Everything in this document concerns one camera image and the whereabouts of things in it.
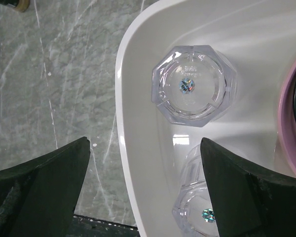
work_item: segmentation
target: pink bowl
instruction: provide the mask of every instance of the pink bowl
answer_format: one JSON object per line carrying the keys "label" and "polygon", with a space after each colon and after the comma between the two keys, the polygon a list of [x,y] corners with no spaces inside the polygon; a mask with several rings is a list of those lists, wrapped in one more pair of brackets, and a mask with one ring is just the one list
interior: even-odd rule
{"label": "pink bowl", "polygon": [[296,122],[293,114],[293,91],[296,74],[296,60],[293,63],[281,89],[278,107],[278,137],[288,164],[296,175]]}

